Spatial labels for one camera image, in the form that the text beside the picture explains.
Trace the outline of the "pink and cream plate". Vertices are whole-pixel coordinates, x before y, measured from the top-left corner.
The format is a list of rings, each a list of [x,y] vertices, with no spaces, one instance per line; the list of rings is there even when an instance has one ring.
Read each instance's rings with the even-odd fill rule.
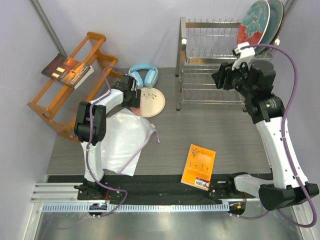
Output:
[[[139,108],[131,107],[130,110],[137,116],[151,118],[158,115],[164,109],[165,104],[165,96],[160,90],[143,87]]]

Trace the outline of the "red and teal plate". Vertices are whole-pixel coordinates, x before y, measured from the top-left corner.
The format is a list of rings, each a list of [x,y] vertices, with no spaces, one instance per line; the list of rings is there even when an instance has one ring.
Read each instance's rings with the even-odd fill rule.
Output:
[[[237,31],[236,44],[259,44],[270,21],[270,5],[266,0],[254,2],[244,15]]]

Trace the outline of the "dark teal floral plate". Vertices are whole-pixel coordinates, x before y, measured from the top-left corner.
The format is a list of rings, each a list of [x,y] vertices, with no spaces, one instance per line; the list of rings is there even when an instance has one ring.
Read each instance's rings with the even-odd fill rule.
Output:
[[[283,2],[280,0],[277,0],[276,3],[274,4],[274,8],[275,8],[276,12],[278,13],[278,16],[280,17],[280,22],[279,22],[277,32],[272,39],[273,44],[276,42],[276,39],[279,37],[279,34],[283,28],[284,19],[285,19],[285,6],[284,6]]]

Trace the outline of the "light teal plate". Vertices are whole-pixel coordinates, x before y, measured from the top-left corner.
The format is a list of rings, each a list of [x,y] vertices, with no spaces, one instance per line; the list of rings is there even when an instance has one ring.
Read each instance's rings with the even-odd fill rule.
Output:
[[[260,45],[271,45],[277,39],[283,24],[285,8],[280,0],[268,0],[270,7],[270,18],[265,34],[260,41]]]

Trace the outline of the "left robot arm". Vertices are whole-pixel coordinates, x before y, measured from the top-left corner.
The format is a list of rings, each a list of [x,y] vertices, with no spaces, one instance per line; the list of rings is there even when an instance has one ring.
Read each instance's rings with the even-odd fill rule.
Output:
[[[139,107],[141,90],[137,80],[123,75],[114,86],[108,86],[106,93],[91,101],[78,105],[74,134],[81,143],[85,173],[82,188],[89,189],[93,198],[100,200],[107,192],[104,185],[101,143],[107,133],[107,112],[117,106]]]

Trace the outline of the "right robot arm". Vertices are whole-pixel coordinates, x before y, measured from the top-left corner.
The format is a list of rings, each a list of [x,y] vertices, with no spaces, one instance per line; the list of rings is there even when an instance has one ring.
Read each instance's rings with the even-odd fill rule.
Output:
[[[233,198],[248,193],[260,199],[268,211],[299,205],[320,193],[315,183],[310,183],[303,173],[290,140],[288,127],[282,128],[285,107],[273,94],[276,72],[272,63],[255,60],[250,67],[242,63],[224,62],[211,75],[218,89],[236,90],[244,97],[246,112],[259,131],[267,159],[272,169],[272,180],[264,180],[248,173],[235,173],[226,184],[226,193]]]

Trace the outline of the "stainless steel dish rack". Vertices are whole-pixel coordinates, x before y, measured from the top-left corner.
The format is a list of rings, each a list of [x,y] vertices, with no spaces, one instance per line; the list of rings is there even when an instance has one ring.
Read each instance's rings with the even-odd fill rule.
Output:
[[[178,78],[176,110],[182,104],[243,105],[235,90],[217,89],[211,75],[220,64],[233,62],[239,20],[179,20],[175,76]]]

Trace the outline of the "orange wooden rack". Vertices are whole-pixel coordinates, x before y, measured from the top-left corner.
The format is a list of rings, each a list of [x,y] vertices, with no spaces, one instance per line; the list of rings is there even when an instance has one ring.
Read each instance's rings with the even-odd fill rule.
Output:
[[[59,136],[77,142],[74,135],[76,113],[81,101],[92,101],[105,84],[104,76],[120,78],[122,74],[114,67],[118,58],[101,50],[106,41],[105,35],[89,31],[85,38],[70,54],[80,62],[91,65],[93,74],[78,88],[74,89],[50,79],[27,105]]]

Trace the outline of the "light blue headphones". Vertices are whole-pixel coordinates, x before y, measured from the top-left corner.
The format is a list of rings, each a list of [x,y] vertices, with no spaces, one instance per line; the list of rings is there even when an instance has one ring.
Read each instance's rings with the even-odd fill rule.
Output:
[[[158,80],[158,69],[149,63],[135,64],[128,70],[128,75],[136,80],[138,89],[153,88]]]

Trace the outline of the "clear zip pouch purple trim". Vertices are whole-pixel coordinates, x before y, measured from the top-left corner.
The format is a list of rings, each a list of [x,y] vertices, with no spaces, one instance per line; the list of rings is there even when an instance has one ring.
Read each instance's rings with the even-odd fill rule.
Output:
[[[106,134],[101,142],[104,170],[132,177],[143,148],[158,131],[146,118],[124,108],[106,119]]]

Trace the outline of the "dark paperback book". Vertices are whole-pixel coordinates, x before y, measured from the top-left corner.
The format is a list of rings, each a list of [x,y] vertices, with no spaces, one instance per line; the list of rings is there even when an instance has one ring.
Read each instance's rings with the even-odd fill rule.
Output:
[[[91,65],[58,53],[41,74],[77,89],[93,72]]]

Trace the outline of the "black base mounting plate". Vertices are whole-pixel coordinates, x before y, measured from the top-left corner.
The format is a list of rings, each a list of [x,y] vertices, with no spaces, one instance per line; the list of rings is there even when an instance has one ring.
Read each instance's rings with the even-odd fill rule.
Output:
[[[204,202],[218,202],[226,199],[252,198],[251,195],[240,192],[227,192],[225,184],[220,184],[209,190],[203,190],[188,186],[180,182],[112,182],[111,188],[100,186],[90,188],[84,184],[75,185],[78,200],[107,200],[111,203],[119,203],[125,200],[125,204],[137,205],[179,205]]]

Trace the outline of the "orange paperback book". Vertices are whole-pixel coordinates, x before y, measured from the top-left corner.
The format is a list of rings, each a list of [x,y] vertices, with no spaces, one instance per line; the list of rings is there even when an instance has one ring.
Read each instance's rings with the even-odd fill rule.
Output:
[[[215,151],[191,144],[180,182],[209,191],[215,158]]]

